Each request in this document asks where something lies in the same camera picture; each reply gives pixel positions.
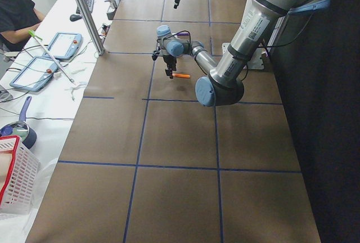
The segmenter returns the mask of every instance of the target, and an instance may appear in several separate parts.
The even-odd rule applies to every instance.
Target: dark wall
[[[332,0],[272,61],[323,243],[360,242],[360,0]],[[308,17],[292,17],[278,44]]]

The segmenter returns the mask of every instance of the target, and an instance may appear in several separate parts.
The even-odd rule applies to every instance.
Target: cloth
[[[0,0],[0,32],[19,30],[39,23],[34,6],[32,0]],[[13,44],[1,34],[0,38],[10,51],[21,51],[28,41],[26,39]]]

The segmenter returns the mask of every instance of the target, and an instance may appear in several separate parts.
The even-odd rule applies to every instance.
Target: metal pole
[[[102,56],[105,52],[105,48],[102,45],[102,41],[101,41],[98,31],[95,27],[95,23],[94,23],[94,20],[92,19],[90,10],[89,10],[85,0],[76,0],[76,3],[78,4],[80,13],[83,16],[83,19],[84,19],[86,27],[89,31],[90,37],[96,47],[96,51],[98,52],[99,56]]]

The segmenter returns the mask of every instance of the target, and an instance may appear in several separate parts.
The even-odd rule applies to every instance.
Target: white desk
[[[36,31],[36,34],[43,38],[44,44],[49,44],[57,32],[80,33],[83,36],[83,43],[79,51],[91,41],[82,19],[75,22],[69,20],[70,15],[75,13],[76,7],[75,0],[57,0]],[[95,0],[92,17],[99,32],[103,23],[111,23],[106,16],[108,7],[108,2]],[[30,39],[25,47],[34,45],[37,45],[37,42],[34,39]],[[43,54],[43,50],[40,47],[31,49],[29,52],[33,56]],[[19,64],[26,65],[30,59],[31,57],[26,52],[23,52],[17,57],[11,67],[22,69],[23,66]],[[76,82],[88,82],[96,61],[97,52],[93,43],[90,43],[85,53],[76,57],[65,69],[68,73],[75,72],[71,76]],[[0,84],[4,88],[10,88],[9,82],[16,74],[16,72],[8,71],[0,80]],[[40,92],[30,92],[27,94],[26,96],[31,95],[33,97],[26,113],[27,118],[73,119],[83,97],[84,87],[73,91],[74,99],[72,98],[71,90],[69,90],[70,88],[71,83],[64,74],[61,74],[60,77],[53,78]],[[14,98],[23,95],[25,92],[10,90]],[[26,96],[8,103],[0,103],[0,108],[19,113]],[[0,126],[17,120],[17,115],[0,110]],[[49,119],[27,119],[26,122],[35,130],[38,136],[35,145],[31,148],[31,152],[40,160],[40,168],[36,180],[37,186],[34,191],[34,205],[28,215],[0,220],[0,242],[25,242],[55,168],[56,161],[73,123],[72,120]]]

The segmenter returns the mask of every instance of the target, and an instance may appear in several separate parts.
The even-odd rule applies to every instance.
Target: plastic basket
[[[0,190],[0,219],[28,214],[39,166],[39,160],[21,143],[19,136],[0,137],[0,154],[4,153],[12,154],[12,159]]]

